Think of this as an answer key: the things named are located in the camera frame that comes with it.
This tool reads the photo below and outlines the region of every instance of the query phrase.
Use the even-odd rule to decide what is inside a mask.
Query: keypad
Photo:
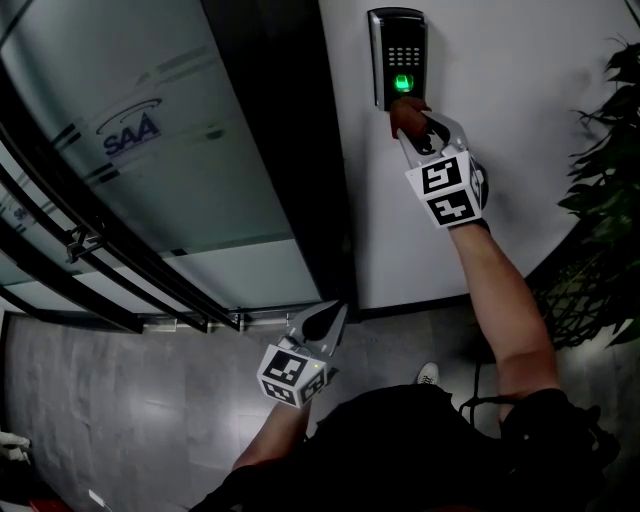
[[[390,46],[387,48],[389,66],[419,66],[420,48]]]

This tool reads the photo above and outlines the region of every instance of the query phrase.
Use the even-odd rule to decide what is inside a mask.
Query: white wall
[[[521,272],[574,224],[556,203],[584,147],[572,109],[610,94],[602,72],[640,32],[623,0],[321,0],[355,222],[360,303],[382,307],[466,292],[447,231],[403,176],[388,114],[373,103],[366,11],[404,6],[429,21],[427,101],[464,126],[490,173],[486,218]]]

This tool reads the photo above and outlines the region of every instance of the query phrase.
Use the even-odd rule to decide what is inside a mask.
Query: saa logo
[[[108,157],[118,156],[159,137],[160,130],[151,120],[148,112],[160,103],[162,103],[160,98],[136,103],[104,122],[96,130],[96,134],[109,134],[102,143],[106,155]]]

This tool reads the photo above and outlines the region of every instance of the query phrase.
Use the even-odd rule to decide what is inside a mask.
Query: fiducial marker cube
[[[269,345],[257,377],[265,395],[300,408],[327,385],[327,364]]]
[[[482,217],[482,174],[473,168],[468,151],[433,160],[405,174],[436,227],[448,228]]]

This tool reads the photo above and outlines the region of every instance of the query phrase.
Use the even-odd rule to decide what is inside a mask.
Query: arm
[[[498,392],[524,398],[559,389],[555,352],[531,291],[491,235],[475,224],[450,230],[471,301],[498,369]],[[503,406],[502,420],[511,410]]]
[[[233,470],[281,459],[291,453],[304,439],[310,411],[311,402],[302,409],[277,404],[260,432],[233,465]]]

